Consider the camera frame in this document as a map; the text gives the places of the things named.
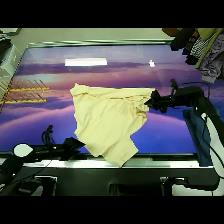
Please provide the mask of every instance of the yellow shirt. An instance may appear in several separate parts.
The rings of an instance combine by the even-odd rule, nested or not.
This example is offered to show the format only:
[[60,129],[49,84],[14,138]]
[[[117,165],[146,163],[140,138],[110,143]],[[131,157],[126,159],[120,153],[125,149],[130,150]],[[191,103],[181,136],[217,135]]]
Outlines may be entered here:
[[75,84],[71,89],[75,104],[78,139],[95,157],[122,166],[138,152],[130,135],[147,120],[144,103],[152,88],[100,88]]

